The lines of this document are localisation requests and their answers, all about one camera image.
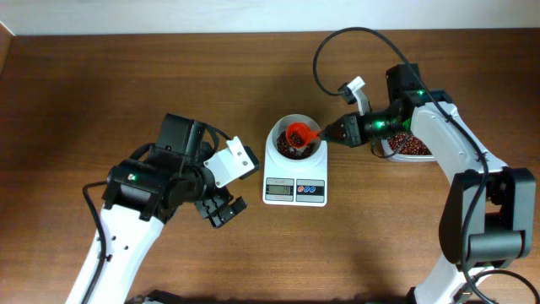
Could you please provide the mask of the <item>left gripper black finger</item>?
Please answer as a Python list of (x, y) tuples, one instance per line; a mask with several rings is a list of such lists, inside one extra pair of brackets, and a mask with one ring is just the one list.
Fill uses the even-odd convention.
[(226, 187), (215, 188), (209, 194), (205, 194), (202, 199), (196, 201), (194, 205), (201, 217), (208, 219), (227, 206), (232, 199), (233, 195)]
[(238, 197), (233, 203), (219, 207), (217, 211), (209, 218), (212, 227), (222, 227), (241, 213), (244, 209), (246, 209), (246, 207), (247, 203), (243, 197)]

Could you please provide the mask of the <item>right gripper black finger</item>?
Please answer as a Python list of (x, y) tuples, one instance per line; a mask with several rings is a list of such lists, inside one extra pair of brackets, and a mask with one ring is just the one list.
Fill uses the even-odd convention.
[(346, 134), (339, 130), (321, 131), (319, 138), (329, 143), (343, 144), (346, 142)]
[(345, 131), (345, 122), (343, 120), (336, 120), (322, 130), (323, 133), (344, 133)]

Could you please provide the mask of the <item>orange measuring scoop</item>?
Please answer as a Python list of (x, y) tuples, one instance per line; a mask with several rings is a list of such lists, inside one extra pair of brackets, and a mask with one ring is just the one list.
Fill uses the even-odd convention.
[(292, 147), (300, 149), (319, 139), (321, 130), (312, 130), (305, 122), (293, 122), (286, 129), (286, 139)]

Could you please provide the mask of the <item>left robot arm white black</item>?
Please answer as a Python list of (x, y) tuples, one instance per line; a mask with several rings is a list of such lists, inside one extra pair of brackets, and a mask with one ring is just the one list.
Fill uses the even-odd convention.
[(138, 269), (165, 224), (184, 203), (220, 228), (246, 208), (227, 186), (259, 168), (239, 138), (193, 119), (166, 114), (156, 142), (136, 149), (113, 166), (101, 183), (97, 209), (83, 188), (96, 232), (69, 303), (123, 303)]

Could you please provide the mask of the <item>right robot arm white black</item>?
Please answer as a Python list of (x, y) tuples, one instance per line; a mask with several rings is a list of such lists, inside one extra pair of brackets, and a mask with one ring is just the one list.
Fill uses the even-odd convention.
[(417, 64), (386, 71), (390, 105), (346, 114), (321, 131), (328, 143), (357, 147), (409, 133), (434, 156), (451, 184), (439, 224), (441, 256), (409, 303), (491, 300), (478, 286), (532, 248), (536, 181), (527, 168), (510, 168), (491, 154), (461, 119), (444, 90), (429, 90)]

